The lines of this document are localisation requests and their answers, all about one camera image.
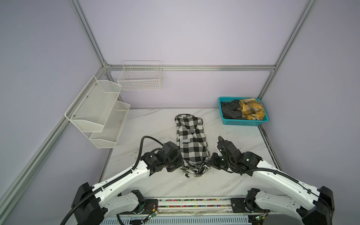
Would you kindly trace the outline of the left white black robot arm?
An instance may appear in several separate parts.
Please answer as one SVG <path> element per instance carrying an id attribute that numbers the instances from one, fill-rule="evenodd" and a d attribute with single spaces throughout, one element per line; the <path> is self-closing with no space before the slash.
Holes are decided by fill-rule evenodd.
<path id="1" fill-rule="evenodd" d="M 131 212 L 140 214 L 147 207 L 147 201 L 139 190 L 127 195 L 122 192 L 142 179 L 148 178 L 164 168 L 172 172 L 183 165 L 179 147 L 167 142 L 162 147 L 144 153 L 136 163 L 116 176 L 90 186 L 81 185 L 66 218 L 75 216 L 79 225 L 99 225 L 107 217 Z"/>

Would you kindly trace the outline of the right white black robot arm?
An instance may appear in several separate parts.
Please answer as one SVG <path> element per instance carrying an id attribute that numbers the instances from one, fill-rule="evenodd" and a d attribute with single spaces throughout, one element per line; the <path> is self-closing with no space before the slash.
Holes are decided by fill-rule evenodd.
<path id="1" fill-rule="evenodd" d="M 234 203 L 234 208 L 248 213 L 278 212 L 296 218 L 304 225 L 332 224 L 335 203 L 331 189 L 301 182 L 257 154 L 241 152 L 221 136 L 218 137 L 217 148 L 219 153 L 214 153 L 208 163 L 211 167 L 228 173 L 246 174 L 284 193 L 284 196 L 277 196 L 251 188 L 242 203 Z"/>

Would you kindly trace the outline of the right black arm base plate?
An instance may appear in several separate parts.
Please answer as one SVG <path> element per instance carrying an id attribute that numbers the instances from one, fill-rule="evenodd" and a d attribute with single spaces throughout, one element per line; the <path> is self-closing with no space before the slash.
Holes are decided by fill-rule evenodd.
<path id="1" fill-rule="evenodd" d="M 247 198 L 231 198 L 233 213 L 269 213 L 270 210 L 261 209 L 254 200 Z"/>

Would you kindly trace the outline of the black white checkered shirt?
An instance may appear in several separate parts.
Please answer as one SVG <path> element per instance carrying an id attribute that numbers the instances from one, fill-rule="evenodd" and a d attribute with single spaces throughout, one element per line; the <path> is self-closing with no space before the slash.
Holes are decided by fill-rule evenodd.
<path id="1" fill-rule="evenodd" d="M 202 118 L 191 114 L 179 114 L 176 123 L 176 143 L 184 164 L 181 170 L 187 178 L 203 176 L 209 166 L 210 152 L 203 128 Z"/>

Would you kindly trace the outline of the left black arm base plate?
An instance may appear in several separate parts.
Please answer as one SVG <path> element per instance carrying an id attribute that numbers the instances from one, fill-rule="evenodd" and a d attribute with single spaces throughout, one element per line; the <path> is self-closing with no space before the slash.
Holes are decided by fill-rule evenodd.
<path id="1" fill-rule="evenodd" d="M 133 211 L 126 211 L 120 213 L 120 215 L 140 215 L 150 214 L 154 209 L 158 207 L 158 199 L 146 199 L 144 202 L 140 202 Z"/>

